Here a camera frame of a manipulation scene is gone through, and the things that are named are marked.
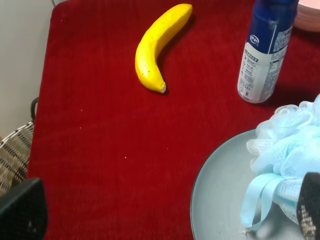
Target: blue bottle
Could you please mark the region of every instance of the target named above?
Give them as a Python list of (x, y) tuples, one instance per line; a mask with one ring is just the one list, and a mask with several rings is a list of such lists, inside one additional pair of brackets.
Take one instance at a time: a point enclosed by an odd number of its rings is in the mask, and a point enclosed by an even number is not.
[(247, 102), (273, 93), (287, 51), (299, 0), (256, 0), (246, 39), (237, 89)]

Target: gray plate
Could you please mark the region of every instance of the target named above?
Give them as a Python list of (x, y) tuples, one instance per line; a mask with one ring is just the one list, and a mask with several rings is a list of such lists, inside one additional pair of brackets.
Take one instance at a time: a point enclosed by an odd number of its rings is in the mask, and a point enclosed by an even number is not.
[(255, 178), (247, 141), (254, 130), (220, 145), (198, 173), (191, 195), (190, 218), (195, 240), (303, 240), (300, 228), (274, 204), (257, 232), (245, 233), (240, 208), (249, 183)]

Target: banana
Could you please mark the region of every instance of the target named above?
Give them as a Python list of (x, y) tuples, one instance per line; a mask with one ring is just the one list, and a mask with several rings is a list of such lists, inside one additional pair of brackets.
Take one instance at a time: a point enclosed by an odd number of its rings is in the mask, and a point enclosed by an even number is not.
[(157, 66), (157, 57), (187, 23), (191, 12), (190, 4), (176, 5), (159, 17), (143, 35), (135, 53), (135, 71), (146, 88), (160, 93), (166, 91), (166, 83)]

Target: red tablecloth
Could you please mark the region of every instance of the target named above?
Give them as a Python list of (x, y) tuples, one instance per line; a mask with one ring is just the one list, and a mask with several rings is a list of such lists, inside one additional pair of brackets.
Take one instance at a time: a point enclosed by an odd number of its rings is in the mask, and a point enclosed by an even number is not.
[(192, 239), (190, 196), (207, 156), (278, 106), (320, 93), (320, 35), (295, 29), (273, 97), (243, 101), (236, 85), (253, 1), (188, 2), (191, 22), (159, 59), (167, 95), (139, 82), (135, 52), (179, 0), (54, 8), (29, 165), (45, 185), (46, 239)]

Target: dark corner object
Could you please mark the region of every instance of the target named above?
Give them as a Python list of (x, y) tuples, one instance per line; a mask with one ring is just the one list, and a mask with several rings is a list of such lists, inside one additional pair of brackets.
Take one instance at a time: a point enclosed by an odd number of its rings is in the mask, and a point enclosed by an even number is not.
[(308, 172), (302, 182), (296, 216), (305, 240), (320, 240), (320, 174)]
[(48, 225), (44, 185), (30, 178), (0, 197), (0, 239), (42, 240)]

